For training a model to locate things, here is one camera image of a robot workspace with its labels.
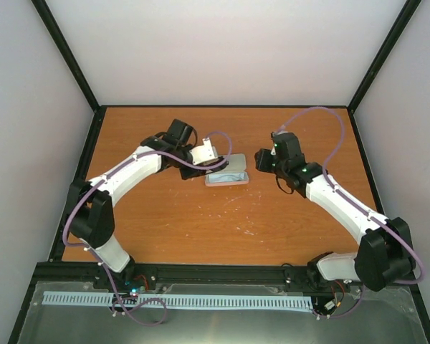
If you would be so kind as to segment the pink glasses case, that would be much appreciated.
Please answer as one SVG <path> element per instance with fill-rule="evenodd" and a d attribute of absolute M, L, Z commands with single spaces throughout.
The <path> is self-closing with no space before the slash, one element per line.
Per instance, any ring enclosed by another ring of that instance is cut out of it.
<path fill-rule="evenodd" d="M 247 173 L 247 159 L 243 153 L 232 154 L 229 157 L 229 165 L 222 171 L 216 173 Z M 220 186 L 235 186 L 249 183 L 249 180 L 244 183 L 213 183 L 209 184 L 206 182 L 208 175 L 205 178 L 205 186 L 207 187 L 220 187 Z"/>

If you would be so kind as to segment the light blue cleaning cloth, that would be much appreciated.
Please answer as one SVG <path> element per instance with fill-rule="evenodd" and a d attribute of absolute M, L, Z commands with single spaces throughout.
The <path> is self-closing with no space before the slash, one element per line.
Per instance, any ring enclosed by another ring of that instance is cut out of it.
<path fill-rule="evenodd" d="M 213 173 L 209 174 L 206 182 L 213 183 L 244 183 L 249 180 L 248 175 L 242 173 Z"/>

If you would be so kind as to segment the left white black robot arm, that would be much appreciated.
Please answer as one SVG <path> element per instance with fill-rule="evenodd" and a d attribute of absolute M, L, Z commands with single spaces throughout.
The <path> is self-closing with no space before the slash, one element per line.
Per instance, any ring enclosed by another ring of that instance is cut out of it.
<path fill-rule="evenodd" d="M 64 208 L 63 244 L 90 252 L 110 273 L 110 281 L 117 287 L 131 286 L 135 279 L 135 260 L 115 237 L 114 207 L 141 181 L 167 168 L 177 168 L 183 180 L 225 169 L 230 155 L 217 153 L 210 134 L 201 144 L 190 144 L 190 137 L 196 135 L 192 126 L 175 119 L 167 131 L 142 140 L 125 160 L 109 171 L 89 181 L 74 180 Z"/>

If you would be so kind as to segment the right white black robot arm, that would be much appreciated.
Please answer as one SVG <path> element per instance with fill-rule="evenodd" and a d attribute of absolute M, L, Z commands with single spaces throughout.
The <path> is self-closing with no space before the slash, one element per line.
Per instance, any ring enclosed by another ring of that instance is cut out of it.
<path fill-rule="evenodd" d="M 289 194 L 297 192 L 331 215 L 358 245 L 355 253 L 324 253 L 310 265 L 317 280 L 361 282 L 380 291 L 397 282 L 406 284 L 416 269 L 411 233 L 401 218 L 389 219 L 348 193 L 316 162 L 308 163 L 294 133 L 272 133 L 273 147 L 255 153 L 255 167 L 285 182 Z"/>

